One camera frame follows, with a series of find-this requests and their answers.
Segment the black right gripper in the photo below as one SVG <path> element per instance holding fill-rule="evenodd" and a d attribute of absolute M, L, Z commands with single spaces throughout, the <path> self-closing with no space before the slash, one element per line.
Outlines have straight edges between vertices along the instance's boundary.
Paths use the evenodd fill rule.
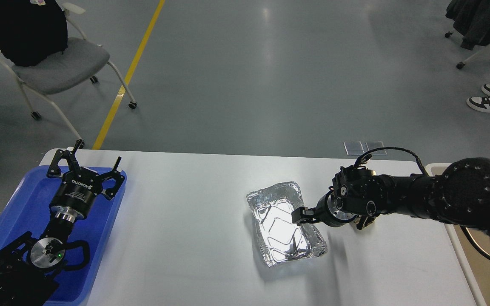
<path fill-rule="evenodd" d="M 316 209 L 298 207 L 292 211 L 292 223 L 297 225 L 323 223 L 338 228 L 350 224 L 356 218 L 356 214 L 345 213 L 336 207 L 332 191 L 328 191 L 319 199 Z"/>

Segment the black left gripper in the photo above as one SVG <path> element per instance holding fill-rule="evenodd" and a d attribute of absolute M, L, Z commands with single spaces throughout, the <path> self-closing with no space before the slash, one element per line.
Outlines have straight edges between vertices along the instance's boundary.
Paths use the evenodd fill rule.
<path fill-rule="evenodd" d="M 51 218 L 85 220 L 98 195 L 112 200 L 124 183 L 125 176 L 118 167 L 121 157 L 117 157 L 109 172 L 98 173 L 89 168 L 80 168 L 76 159 L 78 149 L 84 147 L 84 140 L 76 140 L 72 149 L 58 149 L 47 170 L 47 178 L 61 178 L 61 184 L 49 203 Z M 68 171 L 62 172 L 60 161 L 65 160 Z M 103 182 L 114 181 L 114 185 L 103 188 Z"/>

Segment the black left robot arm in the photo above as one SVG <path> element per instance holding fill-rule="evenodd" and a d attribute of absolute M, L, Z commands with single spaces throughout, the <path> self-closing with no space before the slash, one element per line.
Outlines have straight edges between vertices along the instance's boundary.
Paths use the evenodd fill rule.
<path fill-rule="evenodd" d="M 76 306 L 89 294 L 126 174 L 121 157 L 81 166 L 81 145 L 28 172 L 0 216 L 0 306 Z"/>

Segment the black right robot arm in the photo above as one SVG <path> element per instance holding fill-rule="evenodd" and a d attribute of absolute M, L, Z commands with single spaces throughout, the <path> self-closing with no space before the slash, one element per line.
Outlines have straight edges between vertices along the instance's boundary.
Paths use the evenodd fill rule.
<path fill-rule="evenodd" d="M 298 207 L 293 224 L 323 223 L 333 228 L 356 217 L 401 214 L 486 233 L 490 239 L 490 159 L 466 158 L 430 176 L 416 153 L 419 174 L 390 176 L 366 167 L 373 150 L 341 167 L 314 208 Z"/>

